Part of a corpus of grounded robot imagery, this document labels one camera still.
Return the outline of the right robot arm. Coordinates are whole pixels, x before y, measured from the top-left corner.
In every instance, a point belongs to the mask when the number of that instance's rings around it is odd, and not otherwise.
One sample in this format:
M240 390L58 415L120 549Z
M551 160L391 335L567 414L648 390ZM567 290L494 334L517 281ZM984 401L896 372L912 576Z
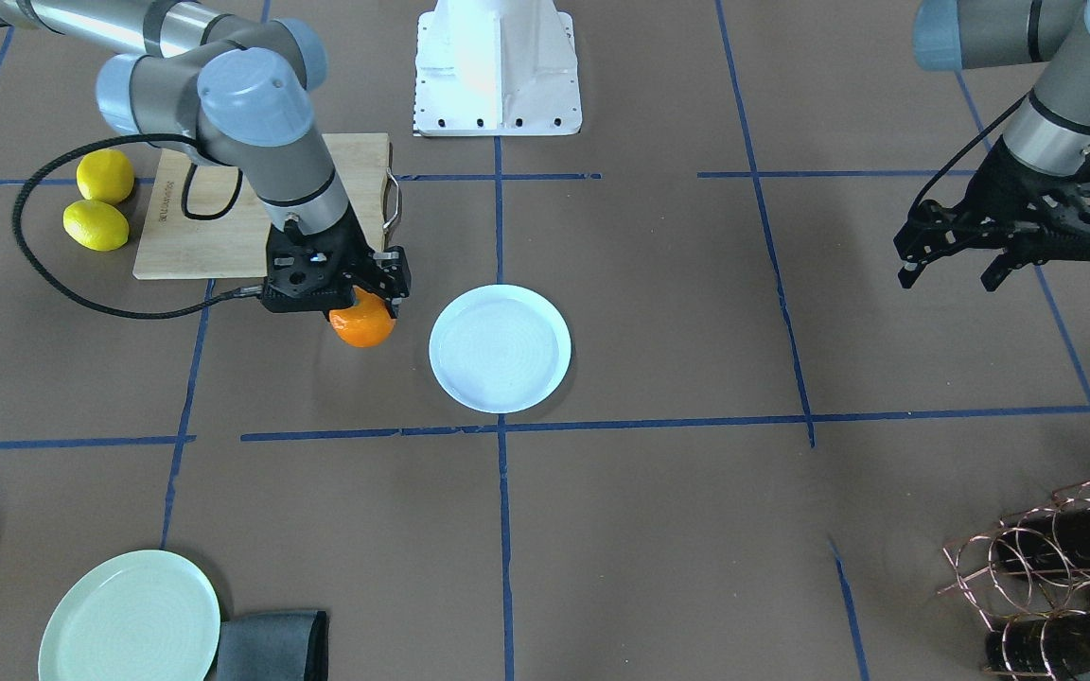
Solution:
M327 78L327 56L308 23L256 23L196 1L0 1L0 27L73 36L113 52L100 69L96 96L116 137L44 165L19 189L11 212L19 251L59 294L96 313L154 319L78 296L36 258L22 224L31 193L58 167L147 143L183 153L194 166L237 169L269 219L259 285L164 311L161 319L247 297L272 313L328 314L358 306L361 293L397 318L399 303L410 296L405 250L375 247L363 235L317 130L308 95Z

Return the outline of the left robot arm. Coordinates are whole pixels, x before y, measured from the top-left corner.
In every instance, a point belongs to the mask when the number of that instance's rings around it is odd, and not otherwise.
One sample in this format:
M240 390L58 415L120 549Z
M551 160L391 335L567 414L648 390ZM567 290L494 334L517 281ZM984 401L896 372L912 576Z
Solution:
M961 200L912 202L892 241L903 288L964 250L995 251L986 290L1025 266L1090 262L1090 1L924 1L912 50L927 72L1044 69L985 129L996 138Z

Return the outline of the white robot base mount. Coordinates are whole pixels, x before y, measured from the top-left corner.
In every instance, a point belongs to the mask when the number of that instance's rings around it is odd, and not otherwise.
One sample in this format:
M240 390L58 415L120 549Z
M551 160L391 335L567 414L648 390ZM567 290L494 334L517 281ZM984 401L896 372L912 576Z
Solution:
M437 1L416 23L414 135L576 135L576 26L554 1Z

